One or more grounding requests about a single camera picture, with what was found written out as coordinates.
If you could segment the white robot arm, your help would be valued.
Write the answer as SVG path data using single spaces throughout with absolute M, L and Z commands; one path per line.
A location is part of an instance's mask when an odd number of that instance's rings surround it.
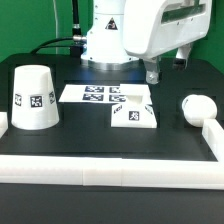
M 82 63 L 122 70 L 142 60 L 146 82 L 159 82 L 160 57 L 176 50 L 174 67 L 187 66 L 193 43 L 208 33 L 212 0 L 93 0 Z

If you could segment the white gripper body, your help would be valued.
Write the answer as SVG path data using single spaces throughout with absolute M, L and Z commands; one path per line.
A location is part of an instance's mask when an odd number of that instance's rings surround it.
M 206 36 L 212 0 L 126 0 L 123 44 L 148 60 Z

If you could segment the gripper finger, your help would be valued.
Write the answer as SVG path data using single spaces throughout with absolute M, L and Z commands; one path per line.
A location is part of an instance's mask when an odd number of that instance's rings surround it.
M 160 78 L 160 59 L 158 57 L 144 61 L 146 69 L 146 82 L 149 84 L 157 84 Z
M 173 60 L 173 68 L 176 70 L 184 70 L 187 67 L 188 59 L 192 50 L 192 43 L 183 45 L 178 48 L 176 56 Z

